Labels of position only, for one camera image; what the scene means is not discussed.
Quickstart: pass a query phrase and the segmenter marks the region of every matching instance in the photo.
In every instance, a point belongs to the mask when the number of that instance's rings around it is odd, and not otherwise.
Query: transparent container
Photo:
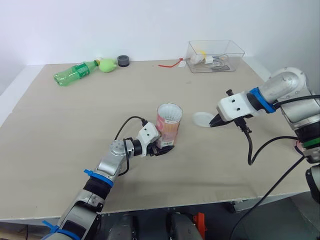
[[[189,41],[186,62],[193,73],[230,72],[244,54],[231,40]]]

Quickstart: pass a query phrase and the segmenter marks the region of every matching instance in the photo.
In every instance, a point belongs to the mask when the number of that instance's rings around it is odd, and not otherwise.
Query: white paper
[[[186,66],[186,61],[181,61],[178,65],[179,68],[184,68]]]

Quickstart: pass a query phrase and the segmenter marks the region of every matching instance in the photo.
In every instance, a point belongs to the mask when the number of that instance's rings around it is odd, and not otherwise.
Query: bottle cap
[[[127,55],[120,55],[117,60],[119,67],[127,67],[130,64],[129,57]]]

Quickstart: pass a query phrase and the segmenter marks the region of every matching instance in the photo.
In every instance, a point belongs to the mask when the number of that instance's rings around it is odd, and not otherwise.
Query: pink cup
[[[183,111],[174,103],[163,103],[157,108],[156,128],[161,137],[156,141],[158,148],[173,146],[176,142]]]

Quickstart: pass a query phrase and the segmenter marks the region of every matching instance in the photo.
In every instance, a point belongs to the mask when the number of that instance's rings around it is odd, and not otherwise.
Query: table
[[[136,61],[110,73],[96,71],[68,87],[53,74],[72,64],[49,64],[0,128],[0,220],[59,217],[106,154],[121,124],[138,115],[154,122],[162,103],[183,109],[176,147],[158,157],[130,160],[115,182],[104,213],[252,199],[263,196],[298,160],[294,141],[279,140],[247,164],[248,143],[234,125],[201,128],[195,112],[216,114],[216,103],[263,81],[245,63],[237,71],[191,73],[168,61]],[[280,112],[247,120],[253,149],[294,136]],[[132,120],[120,137],[135,137]],[[271,195],[308,191],[303,162]]]

